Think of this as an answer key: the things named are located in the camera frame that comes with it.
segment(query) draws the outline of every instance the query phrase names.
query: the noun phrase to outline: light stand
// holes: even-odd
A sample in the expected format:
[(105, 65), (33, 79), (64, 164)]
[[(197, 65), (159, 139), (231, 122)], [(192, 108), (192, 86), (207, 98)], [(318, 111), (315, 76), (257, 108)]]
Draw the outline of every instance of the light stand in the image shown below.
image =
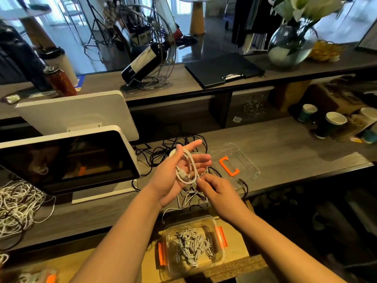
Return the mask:
[[(103, 29), (102, 29), (102, 27), (105, 27), (105, 24), (102, 23), (102, 22), (97, 18), (97, 16), (102, 17), (101, 14), (98, 13), (98, 11), (97, 11), (97, 10), (95, 9), (95, 7), (90, 3), (89, 0), (85, 0), (85, 1), (87, 2), (88, 7), (89, 7), (89, 9), (90, 9), (91, 12), (92, 12), (92, 15), (93, 15), (93, 24), (92, 24), (92, 26), (90, 26), (89, 21), (88, 21), (88, 18), (86, 17), (86, 14), (83, 14), (83, 15), (84, 15), (84, 18), (85, 18), (85, 20), (86, 20), (86, 23), (87, 23), (88, 26), (89, 26), (89, 30), (91, 31), (91, 36), (90, 36), (90, 38), (89, 38), (89, 41), (87, 42), (86, 45), (84, 45), (84, 54), (87, 55), (87, 53), (86, 53), (86, 48), (87, 48), (87, 47), (97, 47), (98, 57), (100, 58), (100, 61), (103, 63), (103, 60), (102, 60), (101, 55), (100, 55), (100, 47), (99, 47), (99, 44), (102, 44), (102, 45), (104, 45), (104, 46), (112, 45), (112, 39), (110, 39), (110, 38), (106, 35), (106, 33), (103, 31)], [(81, 1), (78, 0), (78, 3), (79, 3), (79, 5), (80, 5), (80, 7), (81, 7), (81, 10), (83, 11)], [(97, 40), (97, 39), (95, 38), (95, 36), (94, 36), (93, 31), (94, 31), (94, 27), (95, 27), (95, 25), (97, 25), (98, 30), (99, 30), (100, 33), (101, 33), (101, 36), (102, 36), (102, 40), (101, 40), (101, 41)]]

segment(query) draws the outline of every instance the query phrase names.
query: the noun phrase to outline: glass vase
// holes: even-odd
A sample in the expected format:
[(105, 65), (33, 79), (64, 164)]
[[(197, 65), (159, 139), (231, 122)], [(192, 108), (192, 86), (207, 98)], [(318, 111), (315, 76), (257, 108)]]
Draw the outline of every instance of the glass vase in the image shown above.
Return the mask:
[(316, 41), (313, 28), (281, 25), (271, 37), (268, 58), (276, 66), (295, 66), (309, 56)]

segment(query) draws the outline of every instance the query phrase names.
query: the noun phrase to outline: right hand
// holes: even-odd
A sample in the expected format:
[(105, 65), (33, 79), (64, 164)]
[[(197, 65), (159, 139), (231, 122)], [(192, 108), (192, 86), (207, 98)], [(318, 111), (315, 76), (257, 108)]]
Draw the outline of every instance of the right hand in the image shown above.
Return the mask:
[(228, 180), (204, 174), (196, 184), (222, 219), (236, 224), (242, 215), (250, 212)]

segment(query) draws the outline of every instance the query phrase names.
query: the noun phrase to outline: desk surface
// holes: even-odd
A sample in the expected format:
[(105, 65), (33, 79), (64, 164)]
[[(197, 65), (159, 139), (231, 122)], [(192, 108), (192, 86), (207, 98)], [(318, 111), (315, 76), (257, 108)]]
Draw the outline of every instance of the desk surface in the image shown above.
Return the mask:
[[(228, 82), (224, 85), (216, 86), (211, 89), (202, 89), (196, 80), (184, 67), (184, 64), (174, 66), (173, 72), (168, 79), (169, 84), (150, 91), (134, 91), (125, 93), (126, 101), (143, 100), (158, 97), (161, 101), (169, 98), (188, 97), (190, 94), (215, 94), (225, 89), (242, 90), (268, 85), (279, 85), (294, 81), (309, 80), (327, 76), (335, 76), (345, 73), (351, 73), (356, 69), (377, 66), (377, 54), (356, 51), (353, 47), (347, 49), (341, 55), (337, 62), (318, 63), (311, 60), (305, 60), (294, 70), (288, 71), (273, 66), (266, 54), (246, 56), (246, 58), (266, 71), (262, 77), (256, 76), (247, 79), (241, 79)], [(93, 92), (123, 90), (125, 85), (120, 72), (107, 72), (101, 74), (90, 74), (85, 76), (84, 84), (80, 94)], [(0, 97), (16, 92), (20, 89), (30, 87), (31, 83), (17, 83), (12, 85), (2, 85)], [(13, 105), (0, 103), (0, 119), (18, 116)]]
[[(306, 127), (292, 118), (202, 135), (208, 143), (209, 152), (232, 142), (260, 169), (260, 176), (247, 183), (251, 194), (313, 176), (341, 172), (343, 169), (372, 166), (367, 158), (376, 154), (377, 149), (375, 145), (315, 139)], [(148, 177), (141, 178), (138, 186), (143, 187), (147, 182)], [(131, 192), (86, 203), (57, 205), (53, 216), (43, 223), (35, 224), (15, 249), (112, 226), (135, 196), (136, 192)], [(177, 207), (177, 201), (166, 208), (170, 207)], [(40, 220), (49, 213), (50, 207), (44, 207), (36, 218)]]

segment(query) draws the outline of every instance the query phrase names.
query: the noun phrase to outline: table leg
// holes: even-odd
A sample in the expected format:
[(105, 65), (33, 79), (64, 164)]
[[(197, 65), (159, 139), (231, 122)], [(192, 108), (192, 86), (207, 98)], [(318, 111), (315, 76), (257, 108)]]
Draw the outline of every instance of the table leg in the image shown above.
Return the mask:
[(193, 2), (191, 12), (191, 35), (203, 35), (204, 30), (204, 15), (203, 15), (203, 2)]

